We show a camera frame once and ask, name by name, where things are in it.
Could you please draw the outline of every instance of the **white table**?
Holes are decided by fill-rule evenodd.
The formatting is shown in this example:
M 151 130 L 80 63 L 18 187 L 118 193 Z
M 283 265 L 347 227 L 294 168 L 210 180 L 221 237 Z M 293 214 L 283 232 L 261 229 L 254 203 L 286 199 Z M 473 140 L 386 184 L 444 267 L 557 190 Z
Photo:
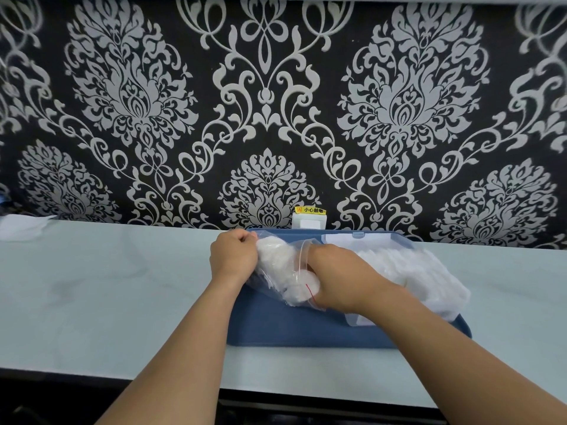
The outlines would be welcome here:
M 218 232 L 53 221 L 0 242 L 0 367 L 133 379 L 210 278 Z M 567 254 L 430 243 L 474 339 L 567 402 Z M 229 347 L 222 387 L 434 407 L 399 352 Z

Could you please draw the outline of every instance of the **warning sticker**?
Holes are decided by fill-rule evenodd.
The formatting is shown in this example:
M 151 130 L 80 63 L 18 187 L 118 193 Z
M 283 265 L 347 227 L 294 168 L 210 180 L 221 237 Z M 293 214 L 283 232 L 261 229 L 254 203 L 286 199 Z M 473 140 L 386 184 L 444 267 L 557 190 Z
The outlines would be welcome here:
M 310 215 L 326 215 L 327 210 L 323 210 L 319 207 L 310 207 L 310 206 L 296 206 L 295 213 L 308 213 Z

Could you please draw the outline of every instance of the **damask wallpaper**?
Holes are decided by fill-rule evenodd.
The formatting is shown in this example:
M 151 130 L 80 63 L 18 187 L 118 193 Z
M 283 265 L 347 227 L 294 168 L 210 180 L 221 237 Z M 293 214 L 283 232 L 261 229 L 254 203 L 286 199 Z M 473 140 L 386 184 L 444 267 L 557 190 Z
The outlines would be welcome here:
M 8 211 L 567 248 L 567 10 L 0 0 Z

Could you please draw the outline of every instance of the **white tissue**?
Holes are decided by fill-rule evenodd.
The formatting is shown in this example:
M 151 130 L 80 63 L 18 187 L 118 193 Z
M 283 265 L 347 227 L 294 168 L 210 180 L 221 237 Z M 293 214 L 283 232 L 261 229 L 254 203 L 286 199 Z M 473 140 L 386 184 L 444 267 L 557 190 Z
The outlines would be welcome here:
M 27 215 L 6 215 L 0 218 L 0 241 L 26 241 L 39 237 L 53 216 L 36 218 Z
M 454 321 L 470 300 L 471 292 L 429 250 L 377 249 L 357 254 L 446 321 Z
M 311 271 L 298 268 L 298 251 L 292 245 L 280 237 L 269 236 L 259 239 L 256 247 L 256 270 L 287 304 L 300 305 L 319 292 L 319 279 Z

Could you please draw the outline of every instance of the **clear plastic bag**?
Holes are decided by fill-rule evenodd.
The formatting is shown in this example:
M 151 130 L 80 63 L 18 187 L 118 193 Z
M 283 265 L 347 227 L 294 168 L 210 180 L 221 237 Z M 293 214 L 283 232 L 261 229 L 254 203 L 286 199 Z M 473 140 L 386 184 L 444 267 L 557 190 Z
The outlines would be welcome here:
M 271 298 L 290 306 L 320 309 L 315 302 L 319 279 L 308 270 L 307 257 L 314 238 L 287 243 L 267 231 L 258 234 L 258 265 L 247 284 Z

